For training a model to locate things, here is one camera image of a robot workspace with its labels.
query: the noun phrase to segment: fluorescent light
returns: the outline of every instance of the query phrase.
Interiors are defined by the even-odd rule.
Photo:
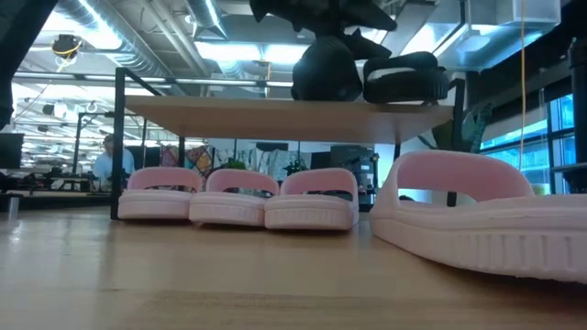
[[[195,42],[203,58],[214,61],[257,61],[259,47],[254,44]]]
[[[238,80],[221,80],[221,79],[184,79],[179,78],[175,80],[177,83],[196,83],[219,86],[257,86],[254,81],[238,81]]]
[[[70,160],[71,157],[61,154],[52,154],[52,155],[30,155],[32,158],[61,158],[62,160]]]
[[[295,64],[302,58],[308,47],[308,45],[270,45],[263,54],[263,59],[273,63]]]
[[[142,77],[145,83],[165,83],[165,78]]]
[[[58,142],[71,142],[74,143],[75,142],[75,137],[46,137],[46,136],[28,136],[25,135],[25,140],[45,140],[45,141],[58,141]],[[82,142],[93,142],[93,141],[103,141],[104,138],[103,137],[80,137],[80,141]],[[152,145],[160,145],[160,144],[164,144],[164,145],[179,145],[179,141],[178,140],[145,140],[146,144],[152,144]],[[141,140],[139,139],[125,139],[124,140],[124,144],[126,146],[140,146],[141,144]],[[185,145],[186,146],[203,146],[204,145],[204,141],[185,141]]]
[[[267,82],[267,87],[285,87],[289,88],[294,86],[293,82]]]
[[[46,72],[24,72],[15,73],[15,78],[39,78],[39,79],[75,79],[73,74],[69,73],[46,73]]]
[[[86,79],[88,80],[97,80],[97,81],[104,81],[104,82],[113,82],[115,80],[115,76],[110,76],[110,75],[102,75],[102,74],[87,74],[85,76]]]

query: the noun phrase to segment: wooden shelf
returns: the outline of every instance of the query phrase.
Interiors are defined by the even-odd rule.
[[[452,118],[452,106],[127,96],[126,108],[192,138],[395,143]]]

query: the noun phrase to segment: overhead lamp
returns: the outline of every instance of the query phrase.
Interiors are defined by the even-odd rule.
[[[295,64],[304,55],[308,45],[270,45],[263,54],[265,61],[280,64]]]
[[[85,28],[74,20],[67,18],[59,12],[53,12],[43,26],[45,31],[71,32],[83,37],[87,42],[100,50],[118,50],[122,46],[122,40],[115,31],[98,15],[87,3],[79,0],[79,3],[92,15],[92,20],[97,22],[95,28]]]
[[[259,47],[254,44],[195,42],[203,58],[214,61],[257,61]]]

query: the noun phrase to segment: yellow cable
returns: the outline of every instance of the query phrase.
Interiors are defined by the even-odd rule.
[[[522,24],[522,130],[520,136],[520,170],[524,166],[524,127],[526,126],[526,43],[524,39],[526,38],[526,22],[525,22],[525,14],[526,14],[526,0],[522,0],[522,15],[521,15],[521,24]]]
[[[82,46],[82,42],[78,42],[77,46],[73,47],[72,49],[69,50],[65,50],[65,51],[57,51],[53,48],[53,45],[55,44],[55,41],[51,42],[51,50],[53,50],[53,53],[55,53],[56,55],[69,55],[71,53],[73,53],[74,51],[78,50],[81,46]]]

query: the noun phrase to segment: glass window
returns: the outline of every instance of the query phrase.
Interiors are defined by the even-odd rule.
[[[575,127],[572,94],[550,102],[550,115],[553,132]]]
[[[577,163],[575,136],[564,137],[552,141],[552,150],[555,155],[555,166],[565,166]],[[570,186],[567,181],[564,180],[561,172],[555,173],[554,179],[557,193],[570,193]]]
[[[556,139],[552,142],[554,166],[565,166],[577,163],[575,136]]]
[[[543,135],[546,135],[547,132],[548,132],[548,122],[546,119],[544,119],[544,120],[541,120],[541,121],[534,123],[532,125],[526,126],[526,128],[524,129],[524,138],[543,136]],[[513,132],[507,133],[507,134],[502,135],[500,137],[496,137],[494,139],[483,142],[481,144],[481,149],[487,149],[490,147],[501,146],[503,144],[507,144],[510,142],[516,142],[516,141],[520,140],[521,136],[522,136],[522,130],[517,129]]]
[[[519,146],[488,153],[487,156],[518,168],[520,166]],[[538,141],[524,146],[524,162],[522,172],[530,183],[544,185],[544,189],[550,192],[550,167],[548,165],[548,145],[546,141]]]

